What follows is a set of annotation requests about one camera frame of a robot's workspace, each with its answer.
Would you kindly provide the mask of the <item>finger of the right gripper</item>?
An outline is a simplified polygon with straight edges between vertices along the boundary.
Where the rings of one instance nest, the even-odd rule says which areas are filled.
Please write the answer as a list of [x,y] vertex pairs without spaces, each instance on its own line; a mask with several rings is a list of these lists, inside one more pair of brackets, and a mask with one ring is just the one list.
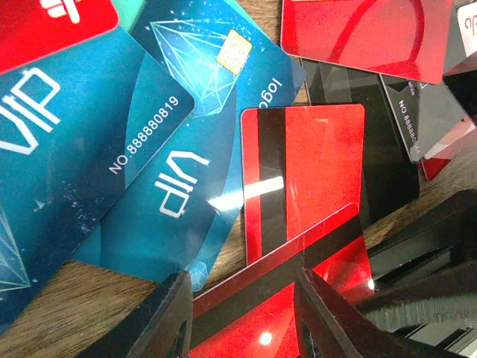
[[476,356],[476,191],[465,189],[368,252],[375,296],[357,305],[398,343]]

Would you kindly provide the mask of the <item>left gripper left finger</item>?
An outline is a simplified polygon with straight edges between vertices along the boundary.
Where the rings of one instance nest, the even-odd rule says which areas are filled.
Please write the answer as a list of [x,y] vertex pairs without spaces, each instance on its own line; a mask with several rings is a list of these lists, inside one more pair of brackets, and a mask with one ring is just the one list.
[[193,295],[187,271],[171,274],[79,357],[187,357]]

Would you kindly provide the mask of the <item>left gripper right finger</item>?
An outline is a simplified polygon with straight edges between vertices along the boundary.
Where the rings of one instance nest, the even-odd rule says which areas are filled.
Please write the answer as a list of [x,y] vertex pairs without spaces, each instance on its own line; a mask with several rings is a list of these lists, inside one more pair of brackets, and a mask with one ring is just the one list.
[[301,357],[418,357],[371,324],[312,270],[299,270],[294,310]]

